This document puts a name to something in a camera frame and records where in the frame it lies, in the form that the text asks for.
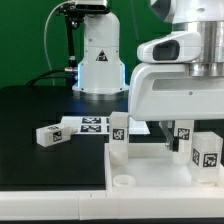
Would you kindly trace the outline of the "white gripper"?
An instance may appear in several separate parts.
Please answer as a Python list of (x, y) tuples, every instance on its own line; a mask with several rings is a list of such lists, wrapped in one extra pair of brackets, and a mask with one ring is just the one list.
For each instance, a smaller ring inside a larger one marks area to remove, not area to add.
[(130, 81), (128, 112), (137, 121), (160, 121), (165, 146), (179, 150), (171, 120), (224, 119), (224, 77), (191, 77), (184, 64), (139, 64)]

